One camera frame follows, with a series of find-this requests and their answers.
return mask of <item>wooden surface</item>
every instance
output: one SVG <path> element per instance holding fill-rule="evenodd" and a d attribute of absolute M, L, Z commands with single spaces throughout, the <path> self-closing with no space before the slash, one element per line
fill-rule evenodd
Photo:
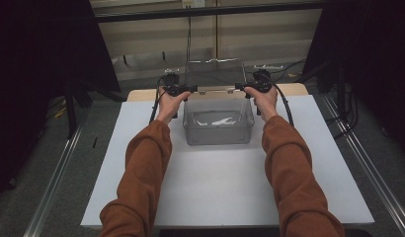
<path fill-rule="evenodd" d="M 307 89 L 303 84 L 300 83 L 290 83 L 290 84 L 279 84 L 280 89 L 283 91 L 285 96 L 305 96 L 308 95 Z M 149 90 L 134 90 L 128 94 L 127 101 L 154 101 L 155 99 L 155 89 Z M 218 88 L 218 91 L 208 91 L 205 95 L 200 95 L 199 93 L 193 93 L 191 98 L 193 99 L 222 99 L 222 98 L 242 98 L 245 97 L 245 93 L 241 91 L 234 91 L 232 94 L 227 93 L 226 87 Z"/>

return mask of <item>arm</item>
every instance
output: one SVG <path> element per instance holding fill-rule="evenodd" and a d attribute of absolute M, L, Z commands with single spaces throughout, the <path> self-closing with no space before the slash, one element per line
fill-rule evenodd
<path fill-rule="evenodd" d="M 275 109 L 277 91 L 262 94 L 246 88 L 266 122 L 262 145 L 267 153 L 265 172 L 274 187 L 282 236 L 345 236 L 340 221 L 329 212 L 317 184 L 310 151 L 294 127 Z"/>
<path fill-rule="evenodd" d="M 164 95 L 156 120 L 129 143 L 118 198 L 101 211 L 101 236 L 150 236 L 172 152 L 167 124 L 189 95 L 183 93 L 176 98 Z"/>

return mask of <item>person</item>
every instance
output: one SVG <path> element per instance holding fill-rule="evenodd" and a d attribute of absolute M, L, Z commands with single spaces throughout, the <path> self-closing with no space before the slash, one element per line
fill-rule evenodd
<path fill-rule="evenodd" d="M 265 172 L 274 188 L 281 236 L 345 236 L 341 222 L 328 210 L 327 199 L 312 173 L 310 151 L 296 129 L 276 110 L 277 90 L 260 93 L 245 88 L 265 122 L 262 147 Z M 129 143 L 118 198 L 101 211 L 101 236 L 150 236 L 161 184 L 172 152 L 168 123 L 191 93 L 170 97 L 160 92 L 159 114 Z"/>

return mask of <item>black controller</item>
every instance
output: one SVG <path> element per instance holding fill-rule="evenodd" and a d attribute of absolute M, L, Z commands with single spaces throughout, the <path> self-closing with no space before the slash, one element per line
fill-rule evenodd
<path fill-rule="evenodd" d="M 271 81 L 271 74 L 269 71 L 267 71 L 265 69 L 261 69 L 259 71 L 254 72 L 253 76 L 254 76 L 254 81 L 249 81 L 246 84 L 236 83 L 235 89 L 244 91 L 245 87 L 252 87 L 261 93 L 267 93 L 273 87 L 273 83 Z M 251 99 L 251 95 L 246 93 L 245 98 Z M 256 109 L 256 115 L 257 116 L 261 115 L 261 111 L 258 108 Z"/>
<path fill-rule="evenodd" d="M 167 75 L 162 77 L 162 80 L 165 84 L 163 87 L 163 90 L 166 91 L 171 97 L 177 97 L 181 95 L 184 92 L 197 92 L 199 90 L 198 86 L 192 86 L 189 87 L 187 85 L 179 85 L 179 76 L 175 73 L 168 73 Z M 175 114 L 173 116 L 173 119 L 176 119 L 178 117 L 178 114 Z"/>

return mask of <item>hand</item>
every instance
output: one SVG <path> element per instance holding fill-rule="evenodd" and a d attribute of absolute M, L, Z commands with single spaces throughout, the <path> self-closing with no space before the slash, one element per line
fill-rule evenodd
<path fill-rule="evenodd" d="M 165 90 L 160 88 L 159 95 L 161 95 L 159 98 L 159 114 L 156 119 L 168 124 L 177 113 L 181 102 L 187 99 L 191 95 L 191 92 L 184 92 L 177 97 L 171 97 Z"/>
<path fill-rule="evenodd" d="M 263 121 L 268 121 L 278 115 L 276 110 L 278 92 L 275 87 L 272 87 L 267 93 L 261 93 L 252 87 L 245 87 L 245 92 L 255 98 L 255 106 L 261 111 Z"/>

